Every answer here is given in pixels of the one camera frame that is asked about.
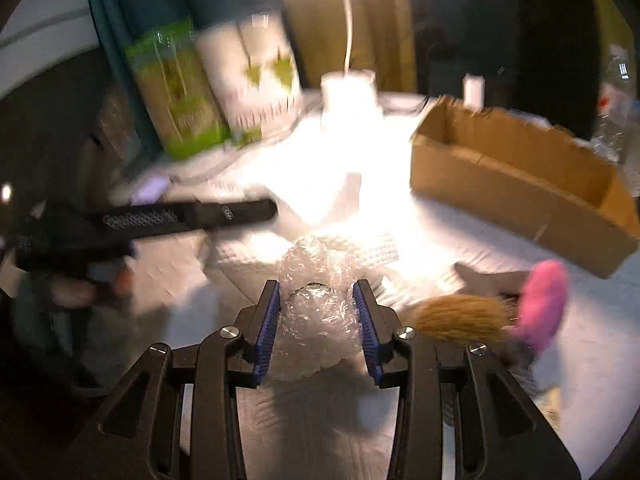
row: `blue gripper pad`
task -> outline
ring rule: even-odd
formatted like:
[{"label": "blue gripper pad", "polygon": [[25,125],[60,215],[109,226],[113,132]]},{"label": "blue gripper pad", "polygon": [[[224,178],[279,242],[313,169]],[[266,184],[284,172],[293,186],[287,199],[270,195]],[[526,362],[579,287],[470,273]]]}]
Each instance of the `blue gripper pad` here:
[{"label": "blue gripper pad", "polygon": [[276,341],[276,330],[278,329],[278,314],[280,313],[280,284],[277,283],[267,306],[267,312],[258,334],[258,341],[255,344],[255,365],[254,379],[256,384],[260,384],[262,378],[269,370],[271,350]]},{"label": "blue gripper pad", "polygon": [[365,304],[364,297],[360,285],[357,283],[353,285],[353,299],[356,302],[356,307],[360,313],[360,323],[362,325],[362,352],[364,353],[364,359],[367,363],[367,370],[369,375],[373,378],[376,386],[380,384],[382,378],[382,366],[380,366],[380,358],[378,356],[378,349],[380,342],[376,335],[376,330],[373,328],[373,322],[369,315],[369,309]]}]

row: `clear water bottle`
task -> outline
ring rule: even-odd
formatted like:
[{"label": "clear water bottle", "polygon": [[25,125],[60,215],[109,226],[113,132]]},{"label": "clear water bottle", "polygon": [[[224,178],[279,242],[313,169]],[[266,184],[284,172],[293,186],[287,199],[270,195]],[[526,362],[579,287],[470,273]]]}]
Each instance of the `clear water bottle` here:
[{"label": "clear water bottle", "polygon": [[628,73],[628,53],[617,44],[610,46],[604,74],[598,117],[591,147],[611,162],[624,164],[630,131],[629,113],[633,105],[633,81]]}]

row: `brown bristle brush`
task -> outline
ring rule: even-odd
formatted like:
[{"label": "brown bristle brush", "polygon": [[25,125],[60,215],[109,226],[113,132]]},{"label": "brown bristle brush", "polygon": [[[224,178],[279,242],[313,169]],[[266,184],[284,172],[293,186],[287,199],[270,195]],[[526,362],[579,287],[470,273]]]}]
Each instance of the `brown bristle brush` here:
[{"label": "brown bristle brush", "polygon": [[433,339],[469,344],[501,343],[508,324],[504,305],[493,298],[452,294],[431,298],[401,316],[405,325]]}]

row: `pink object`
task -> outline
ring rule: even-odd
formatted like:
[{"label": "pink object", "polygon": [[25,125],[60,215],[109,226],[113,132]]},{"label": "pink object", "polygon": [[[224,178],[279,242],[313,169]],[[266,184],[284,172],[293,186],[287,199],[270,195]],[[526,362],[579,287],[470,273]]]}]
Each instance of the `pink object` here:
[{"label": "pink object", "polygon": [[545,260],[531,271],[520,291],[519,318],[514,335],[537,355],[556,335],[567,302],[569,279],[564,265]]}]

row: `cardboard box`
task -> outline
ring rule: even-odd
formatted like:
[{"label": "cardboard box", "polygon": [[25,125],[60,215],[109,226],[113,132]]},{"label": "cardboard box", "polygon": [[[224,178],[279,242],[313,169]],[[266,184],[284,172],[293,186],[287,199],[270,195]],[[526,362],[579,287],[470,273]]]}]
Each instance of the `cardboard box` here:
[{"label": "cardboard box", "polygon": [[609,277],[638,248],[634,201],[617,169],[556,126],[440,98],[412,138],[415,193],[521,234]]}]

